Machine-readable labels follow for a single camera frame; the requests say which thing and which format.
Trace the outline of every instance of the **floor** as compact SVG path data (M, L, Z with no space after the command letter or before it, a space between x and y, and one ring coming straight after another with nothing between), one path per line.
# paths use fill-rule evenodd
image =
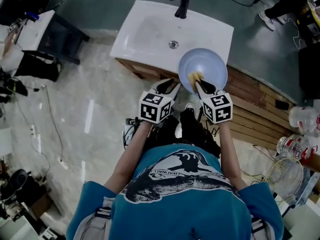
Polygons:
M13 154L6 160L11 171L22 168L33 175L47 173L50 196L56 207L41 219L61 233L66 232L73 217L83 183L103 184L111 175L124 151L122 123L125 118L137 116L140 95L152 84L109 58L114 39L111 36L84 43L79 53L81 64L65 64L55 83L19 77L28 87L38 88L45 84L50 106L45 90L30 91L28 97L19 95L18 102L5 105L13 145ZM196 96L181 88L175 109L182 111L187 102L193 102L199 111ZM63 143L63 163L58 161L61 145L50 107ZM31 125L35 125L36 136L31 136ZM219 135L215 139L220 143ZM266 175L273 164L269 158L249 143L235 139L234 144L244 172ZM44 155L35 152L39 151L39 146ZM261 178L243 177L248 184Z
M67 0L57 13L79 28L119 30L134 1ZM179 4L169 0L150 1ZM249 4L253 0L237 1ZM279 0L267 1L274 5ZM298 31L291 21L281 25L276 20L276 30L272 32L258 16L258 12L266 9L261 2L245 7L231 0L190 0L189 9L234 27L228 59L231 66L266 82L293 101L302 101L298 50L293 41Z

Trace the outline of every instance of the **blue t-shirt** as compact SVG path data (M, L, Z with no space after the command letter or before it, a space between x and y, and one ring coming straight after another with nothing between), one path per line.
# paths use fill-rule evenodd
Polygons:
M72 240L80 222L115 197L110 240L251 238L251 215L282 239L284 224L266 183L240 191L224 177L219 161L201 148L172 144L148 150L132 181L116 195L89 181L67 229Z

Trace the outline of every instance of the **sink basin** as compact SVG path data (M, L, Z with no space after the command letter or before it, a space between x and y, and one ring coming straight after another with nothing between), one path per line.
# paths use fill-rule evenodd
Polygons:
M187 11L185 19L176 18L177 9L164 3L136 0L110 56L178 73L179 61L186 52L206 48L227 64L234 28L192 10Z

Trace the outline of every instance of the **black faucet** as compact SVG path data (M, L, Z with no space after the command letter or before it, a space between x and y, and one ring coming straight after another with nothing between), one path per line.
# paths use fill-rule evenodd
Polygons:
M189 0L181 0L178 10L176 10L174 16L180 19L185 19L187 17L187 10L189 6Z

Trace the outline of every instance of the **marble tile floor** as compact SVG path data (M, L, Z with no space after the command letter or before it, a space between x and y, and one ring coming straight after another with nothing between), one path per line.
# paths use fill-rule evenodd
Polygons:
M96 38L83 44L79 52L81 64L66 63L57 82L19 77L31 88L47 86L53 119L63 143L63 164L58 161L62 147L51 120L46 91L30 91L28 97L17 95L18 102L5 105L13 145L13 153L6 157L10 170L22 168L33 175L45 175L50 169L47 181L56 207L41 219L61 233L66 232L73 217L83 183L103 184L111 175L124 151L122 123L137 116L140 95L152 84L109 58L113 42L114 38ZM199 111L197 97L182 87L175 109L182 111L187 102L193 102ZM31 136L31 125L35 126L36 136ZM269 158L249 143L235 139L234 144L243 171L266 175L273 164ZM48 161L32 146L40 146ZM248 184L256 180L243 177Z

